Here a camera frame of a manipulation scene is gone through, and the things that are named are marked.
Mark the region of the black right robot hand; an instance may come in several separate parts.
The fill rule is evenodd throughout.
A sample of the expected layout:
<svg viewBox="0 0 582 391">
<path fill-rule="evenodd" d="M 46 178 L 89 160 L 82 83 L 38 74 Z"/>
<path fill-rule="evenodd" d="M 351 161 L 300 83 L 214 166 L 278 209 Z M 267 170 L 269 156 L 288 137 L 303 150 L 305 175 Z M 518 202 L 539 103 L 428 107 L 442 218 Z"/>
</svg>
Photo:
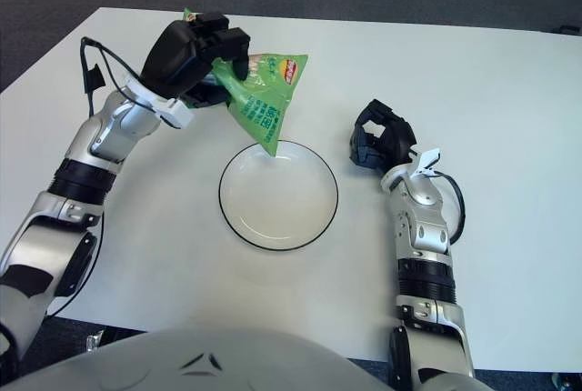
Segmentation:
<svg viewBox="0 0 582 391">
<path fill-rule="evenodd" d="M 384 127 L 380 136 L 364 129 L 368 122 Z M 386 173 L 397 165 L 410 163 L 410 148 L 415 144 L 411 125 L 389 106 L 373 99 L 355 121 L 349 158 L 355 165 Z"/>
</svg>

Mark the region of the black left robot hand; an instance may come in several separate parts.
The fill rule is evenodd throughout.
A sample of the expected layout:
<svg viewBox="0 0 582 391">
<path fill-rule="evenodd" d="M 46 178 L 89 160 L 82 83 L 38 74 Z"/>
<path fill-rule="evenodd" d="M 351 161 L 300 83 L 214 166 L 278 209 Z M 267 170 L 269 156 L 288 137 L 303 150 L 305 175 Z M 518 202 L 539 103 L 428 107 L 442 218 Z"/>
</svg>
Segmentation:
<svg viewBox="0 0 582 391">
<path fill-rule="evenodd" d="M 224 15 L 204 13 L 190 20 L 170 23 L 151 48 L 140 81 L 163 98 L 178 98 L 193 108 L 229 102 L 229 93 L 218 82 L 207 82 L 213 63 L 232 64 L 235 77 L 248 76 L 250 36 L 231 28 Z"/>
</svg>

